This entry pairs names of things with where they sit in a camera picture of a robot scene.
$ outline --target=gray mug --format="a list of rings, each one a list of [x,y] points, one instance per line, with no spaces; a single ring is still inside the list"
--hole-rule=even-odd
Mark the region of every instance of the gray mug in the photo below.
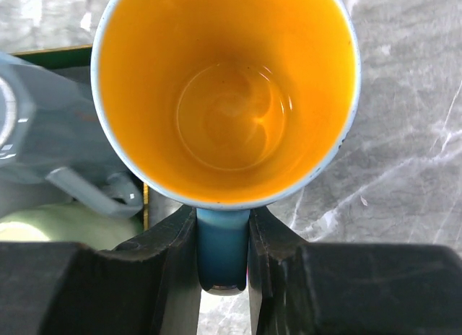
[[[0,178],[48,181],[109,217],[131,217],[143,207],[101,128],[90,86],[5,53],[0,53]]]

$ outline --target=green tray edge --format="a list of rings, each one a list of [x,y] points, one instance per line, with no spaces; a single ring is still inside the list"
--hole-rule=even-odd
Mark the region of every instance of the green tray edge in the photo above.
[[[81,45],[72,48],[28,51],[14,53],[13,56],[50,70],[72,68],[75,66],[90,66],[92,46]]]

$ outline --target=gray marble surface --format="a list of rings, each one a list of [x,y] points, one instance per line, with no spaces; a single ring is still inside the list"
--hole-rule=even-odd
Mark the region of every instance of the gray marble surface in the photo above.
[[[344,0],[363,62],[356,120],[330,166],[271,206],[317,241],[462,253],[462,0]],[[0,50],[92,42],[108,0],[0,0]],[[177,204],[155,196],[163,217]],[[249,334],[246,293],[204,294],[198,334]]]

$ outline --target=light blue mug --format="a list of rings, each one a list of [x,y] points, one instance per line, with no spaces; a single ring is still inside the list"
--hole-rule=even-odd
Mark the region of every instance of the light blue mug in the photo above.
[[[128,218],[143,197],[127,172],[88,84],[0,52],[0,180],[51,183],[102,215]]]
[[[347,135],[359,48],[341,0],[110,0],[91,83],[131,171],[197,208],[202,287],[230,294],[251,209],[311,182]]]

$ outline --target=mug rim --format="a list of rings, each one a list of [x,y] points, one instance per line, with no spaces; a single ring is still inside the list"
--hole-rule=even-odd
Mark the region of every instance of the mug rim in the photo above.
[[[182,204],[186,204],[192,207],[198,207],[201,209],[210,209],[210,210],[217,210],[217,211],[235,211],[235,210],[243,210],[243,209],[255,209],[258,207],[266,206],[272,204],[276,201],[282,200],[288,196],[299,191],[301,188],[305,187],[309,184],[312,180],[319,176],[319,174],[331,163],[331,161],[336,156],[337,152],[339,151],[340,146],[342,145],[345,137],[347,136],[350,128],[352,127],[354,118],[356,116],[357,107],[359,103],[359,94],[361,92],[361,56],[359,53],[359,43],[357,39],[357,35],[353,26],[352,18],[347,11],[342,0],[334,0],[337,8],[341,11],[341,14],[346,22],[350,37],[352,38],[352,47],[354,51],[354,63],[355,63],[355,75],[354,75],[354,93],[352,97],[352,101],[350,104],[348,116],[344,122],[344,125],[341,129],[341,132],[335,141],[332,144],[329,152],[323,157],[323,159],[315,165],[310,171],[308,171],[305,176],[299,179],[297,182],[293,183],[292,185],[282,189],[281,191],[274,193],[271,196],[256,199],[252,201],[244,201],[236,204],[223,204],[211,201],[197,201],[192,198],[188,198],[185,196],[181,196],[180,194],[170,191],[164,186],[161,186],[147,175],[145,175],[136,165],[133,163],[131,158],[123,151],[123,148],[115,138],[112,129],[108,123],[107,118],[105,117],[104,108],[103,108],[103,101],[100,94],[100,80],[99,80],[99,59],[101,53],[101,45],[102,41],[105,37],[105,31],[110,21],[110,17],[117,9],[118,2],[120,0],[110,0],[108,5],[106,6],[103,15],[101,16],[101,20],[98,23],[95,39],[93,41],[93,48],[92,48],[92,55],[90,61],[90,83],[92,87],[92,94],[93,100],[95,103],[96,112],[98,115],[98,119],[100,120],[101,126],[103,131],[105,132],[106,137],[108,138],[110,144],[114,148],[117,155],[120,159],[127,165],[130,171],[136,175],[140,180],[145,182],[150,188],[154,189],[156,192],[166,196],[170,199],[178,201]]]

